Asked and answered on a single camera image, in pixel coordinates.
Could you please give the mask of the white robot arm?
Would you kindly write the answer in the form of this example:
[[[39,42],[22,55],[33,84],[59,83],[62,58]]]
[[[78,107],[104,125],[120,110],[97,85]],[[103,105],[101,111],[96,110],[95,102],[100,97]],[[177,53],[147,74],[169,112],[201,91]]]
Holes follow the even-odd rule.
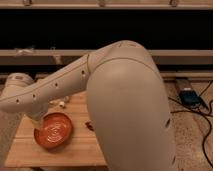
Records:
[[[8,76],[0,110],[38,121],[48,103],[84,91],[109,171],[178,171],[165,86],[142,45],[118,41],[35,82]]]

